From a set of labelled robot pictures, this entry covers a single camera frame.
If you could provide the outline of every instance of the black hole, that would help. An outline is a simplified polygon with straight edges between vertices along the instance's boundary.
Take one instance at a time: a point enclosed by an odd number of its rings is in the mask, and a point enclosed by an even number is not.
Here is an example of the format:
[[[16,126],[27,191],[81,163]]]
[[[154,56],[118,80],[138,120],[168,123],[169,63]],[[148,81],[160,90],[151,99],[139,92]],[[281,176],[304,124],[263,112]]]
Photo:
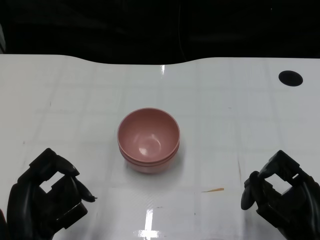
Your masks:
[[[299,86],[304,81],[302,76],[295,71],[282,71],[282,72],[280,72],[279,80],[283,84],[290,86],[290,87]]]

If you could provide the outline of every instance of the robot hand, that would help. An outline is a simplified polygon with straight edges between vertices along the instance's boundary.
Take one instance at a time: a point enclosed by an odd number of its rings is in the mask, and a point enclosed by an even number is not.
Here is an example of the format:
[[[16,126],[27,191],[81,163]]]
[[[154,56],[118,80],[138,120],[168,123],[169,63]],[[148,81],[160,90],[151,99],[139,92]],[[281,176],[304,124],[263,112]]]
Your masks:
[[[11,188],[7,223],[1,212],[0,240],[51,240],[87,214],[81,200],[96,199],[76,178],[77,169],[50,148],[29,166]],[[40,185],[56,172],[64,176],[46,193]]]
[[[278,175],[291,184],[283,194],[265,179]],[[287,240],[320,240],[320,187],[300,165],[278,151],[260,172],[244,182],[241,208],[257,203],[257,213],[271,223]]]

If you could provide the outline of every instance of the bowl rim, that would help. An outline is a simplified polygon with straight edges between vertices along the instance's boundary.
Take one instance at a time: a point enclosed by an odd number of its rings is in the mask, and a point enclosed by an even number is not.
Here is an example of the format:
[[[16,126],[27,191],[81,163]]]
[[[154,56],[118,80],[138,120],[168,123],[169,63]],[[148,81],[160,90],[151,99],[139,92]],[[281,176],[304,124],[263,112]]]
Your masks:
[[[173,150],[172,150],[169,154],[167,154],[166,156],[162,157],[161,159],[155,160],[155,161],[142,161],[142,160],[139,160],[139,159],[137,159],[137,158],[134,158],[134,157],[130,156],[130,155],[123,149],[123,147],[121,146],[120,141],[119,141],[119,130],[120,130],[120,127],[121,127],[122,123],[124,122],[124,120],[125,120],[128,116],[130,116],[131,114],[133,114],[133,113],[141,112],[141,111],[145,111],[145,110],[156,110],[156,111],[160,111],[160,112],[162,112],[162,113],[164,113],[164,114],[167,114],[170,118],[173,119],[173,121],[175,122],[175,124],[176,124],[176,126],[177,126],[177,128],[178,128],[178,140],[177,140],[177,143],[175,144]],[[180,128],[179,128],[179,125],[178,125],[177,121],[175,120],[175,118],[174,118],[171,114],[167,113],[166,111],[163,111],[163,110],[161,110],[161,109],[159,109],[159,108],[155,108],[155,107],[144,107],[144,108],[139,108],[139,109],[137,109],[137,110],[134,110],[134,111],[130,112],[128,115],[126,115],[126,116],[122,119],[122,121],[121,121],[120,124],[119,124],[117,133],[116,133],[116,138],[117,138],[117,142],[118,142],[119,148],[120,148],[128,157],[130,157],[132,160],[137,161],[137,162],[139,162],[139,163],[144,163],[144,164],[145,164],[145,163],[152,163],[152,164],[153,164],[153,163],[161,162],[161,161],[163,161],[164,159],[168,158],[168,157],[176,150],[177,146],[180,144]]]
[[[138,166],[142,166],[142,167],[155,167],[155,166],[160,166],[164,163],[166,163],[167,161],[170,161],[173,157],[176,156],[177,152],[178,152],[179,148],[175,149],[174,152],[168,156],[166,159],[163,159],[161,162],[145,162],[145,163],[142,163],[142,162],[137,162],[137,161],[134,161],[133,159],[131,159],[128,155],[126,155],[124,152],[122,152],[121,148],[119,148],[119,151],[120,151],[120,154],[122,155],[122,157],[126,160],[126,161],[129,161],[131,162],[132,164],[135,164],[135,165],[138,165]]]

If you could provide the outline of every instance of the pink bowl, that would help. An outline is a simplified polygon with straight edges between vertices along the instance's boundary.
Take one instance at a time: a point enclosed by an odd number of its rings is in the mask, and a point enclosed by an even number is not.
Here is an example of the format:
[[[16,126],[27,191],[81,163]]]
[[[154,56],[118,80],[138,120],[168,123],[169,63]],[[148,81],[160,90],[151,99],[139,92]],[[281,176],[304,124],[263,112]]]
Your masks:
[[[117,138],[121,151],[135,162],[159,163],[178,148],[180,130],[167,112],[142,108],[122,120]]]
[[[163,165],[165,162],[170,161],[176,155],[178,150],[179,150],[179,146],[176,148],[176,150],[169,157],[165,158],[164,160],[162,160],[160,162],[147,162],[147,163],[138,162],[138,161],[131,159],[121,149],[120,149],[120,153],[124,157],[125,160],[127,160],[128,162],[131,162],[132,164],[142,166],[142,167],[155,167],[155,166]]]
[[[124,157],[124,159],[126,160],[126,163],[133,170],[136,170],[136,171],[144,173],[144,174],[157,174],[157,173],[161,173],[161,172],[167,170],[171,166],[171,164],[175,160],[175,155],[176,155],[177,151],[178,150],[176,150],[174,152],[174,154],[172,154],[165,162],[163,162],[159,165],[155,165],[155,166],[141,166],[141,165],[134,164],[130,159],[128,159],[128,157],[126,155],[123,155],[123,153],[121,153],[121,154]]]

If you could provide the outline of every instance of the table surface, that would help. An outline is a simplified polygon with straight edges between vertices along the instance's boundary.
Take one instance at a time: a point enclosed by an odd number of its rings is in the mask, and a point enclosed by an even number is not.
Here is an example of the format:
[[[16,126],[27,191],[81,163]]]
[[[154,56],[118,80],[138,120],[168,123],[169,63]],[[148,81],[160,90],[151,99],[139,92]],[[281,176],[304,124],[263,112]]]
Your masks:
[[[320,181],[319,69],[318,59],[112,65],[0,55],[0,208],[6,213],[11,186],[51,148],[98,197],[55,240],[284,239],[256,205],[241,210],[243,185],[280,149]],[[282,84],[285,70],[303,84]],[[169,112],[180,126],[177,161],[162,174],[131,170],[117,146],[120,121],[143,107]],[[269,181],[278,191],[289,186]],[[203,192],[216,188],[224,191]]]

